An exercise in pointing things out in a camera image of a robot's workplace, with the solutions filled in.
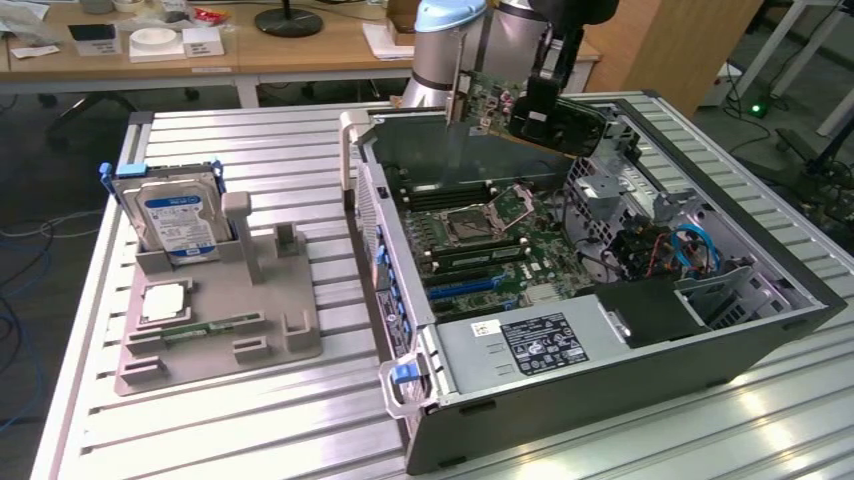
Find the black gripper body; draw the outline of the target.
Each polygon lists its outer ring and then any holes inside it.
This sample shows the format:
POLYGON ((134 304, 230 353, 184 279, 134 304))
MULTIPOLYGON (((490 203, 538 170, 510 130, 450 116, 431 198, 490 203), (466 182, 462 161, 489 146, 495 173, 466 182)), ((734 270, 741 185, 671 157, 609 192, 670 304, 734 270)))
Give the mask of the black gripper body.
POLYGON ((533 10, 554 27, 602 24, 617 9, 618 0, 533 0, 533 10))

